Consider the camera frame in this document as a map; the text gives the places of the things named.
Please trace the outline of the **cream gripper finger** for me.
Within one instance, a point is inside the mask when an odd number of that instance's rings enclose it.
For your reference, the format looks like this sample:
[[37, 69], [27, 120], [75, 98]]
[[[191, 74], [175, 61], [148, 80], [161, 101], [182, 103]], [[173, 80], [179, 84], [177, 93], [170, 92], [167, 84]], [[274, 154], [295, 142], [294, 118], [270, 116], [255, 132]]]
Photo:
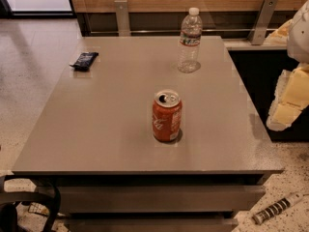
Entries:
[[299, 63], [289, 76], [281, 102], [303, 110], [309, 105], [309, 64]]
[[267, 127], [271, 131], [283, 131], [289, 128], [301, 113], [297, 106], [284, 104], [280, 101], [290, 75], [290, 71], [283, 70], [278, 77], [274, 91], [274, 100], [270, 105], [267, 117]]

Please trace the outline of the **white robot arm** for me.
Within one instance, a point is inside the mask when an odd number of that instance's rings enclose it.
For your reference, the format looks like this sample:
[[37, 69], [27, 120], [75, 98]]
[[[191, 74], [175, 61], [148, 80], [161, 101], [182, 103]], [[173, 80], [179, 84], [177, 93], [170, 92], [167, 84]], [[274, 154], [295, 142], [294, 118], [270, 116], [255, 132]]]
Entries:
[[309, 105], [309, 0], [294, 17], [267, 36], [268, 44], [284, 44], [298, 65], [278, 77], [274, 100], [268, 111], [267, 127], [283, 131]]

